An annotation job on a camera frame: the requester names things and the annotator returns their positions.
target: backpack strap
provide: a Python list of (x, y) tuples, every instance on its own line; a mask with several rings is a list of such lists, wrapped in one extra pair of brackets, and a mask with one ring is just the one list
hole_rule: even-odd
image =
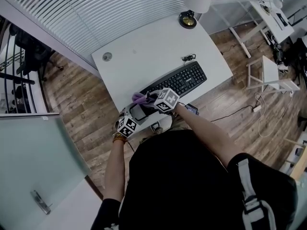
[(269, 228), (262, 226), (261, 229), (276, 230), (275, 217), (270, 205), (264, 200), (259, 200), (255, 193), (255, 190), (251, 184), (248, 159), (244, 159), (238, 163), (239, 175), (242, 186), (244, 188), (244, 210), (242, 213), (242, 219), (246, 230), (255, 230), (259, 227), (259, 224), (254, 224), (260, 220), (267, 222), (269, 220)]

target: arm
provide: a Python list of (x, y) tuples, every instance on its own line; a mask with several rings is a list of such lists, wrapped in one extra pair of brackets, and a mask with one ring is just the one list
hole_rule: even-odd
[(234, 156), (243, 152), (217, 125), (193, 114), (180, 104), (176, 105), (174, 111), (186, 121), (197, 137), (219, 158), (225, 167)]
[(104, 198), (122, 201), (125, 191), (124, 142), (115, 140), (107, 161)]

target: black chair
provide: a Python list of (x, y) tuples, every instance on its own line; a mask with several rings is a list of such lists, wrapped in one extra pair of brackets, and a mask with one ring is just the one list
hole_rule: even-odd
[(64, 69), (62, 66), (56, 66), (55, 63), (50, 60), (51, 56), (55, 53), (55, 50), (52, 50), (49, 46), (43, 44), (13, 24), (10, 26), (10, 34), (15, 36), (15, 44), (25, 50), (24, 62), (17, 69), (17, 74), (22, 72), (25, 76), (29, 72), (38, 71), (43, 67), (42, 80), (46, 81), (44, 75), (48, 62), (60, 70)]
[(292, 66), (295, 69), (295, 78), (298, 79), (300, 85), (300, 75), (303, 76), (307, 87), (307, 47), (301, 38), (284, 53), (284, 64), (286, 66)]

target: power strip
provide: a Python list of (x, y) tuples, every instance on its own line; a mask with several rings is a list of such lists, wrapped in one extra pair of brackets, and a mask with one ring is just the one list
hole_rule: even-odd
[(258, 112), (261, 109), (261, 105), (256, 106), (255, 108), (253, 108), (253, 112)]

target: metal handle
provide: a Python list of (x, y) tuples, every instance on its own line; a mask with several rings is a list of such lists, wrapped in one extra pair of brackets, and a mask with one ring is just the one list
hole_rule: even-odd
[(41, 196), (38, 194), (36, 190), (30, 192), (31, 196), (33, 197), (34, 201), (38, 204), (38, 206), (42, 209), (42, 211), (48, 215), (51, 212), (51, 209), (48, 205), (43, 201)]

